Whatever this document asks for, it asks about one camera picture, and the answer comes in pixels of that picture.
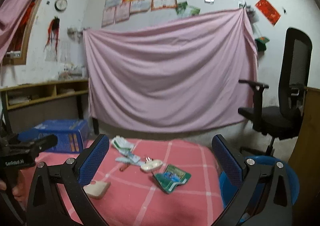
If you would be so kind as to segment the person's left hand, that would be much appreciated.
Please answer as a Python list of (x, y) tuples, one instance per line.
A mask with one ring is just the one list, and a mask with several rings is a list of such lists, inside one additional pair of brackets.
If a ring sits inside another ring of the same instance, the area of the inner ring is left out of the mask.
[(12, 186), (11, 189), (12, 189), (12, 194), (16, 199), (16, 201), (18, 201), (20, 206), (23, 209), (25, 209), (27, 192), (26, 192), (25, 178), (21, 171), (18, 171), (17, 183), (15, 186)]

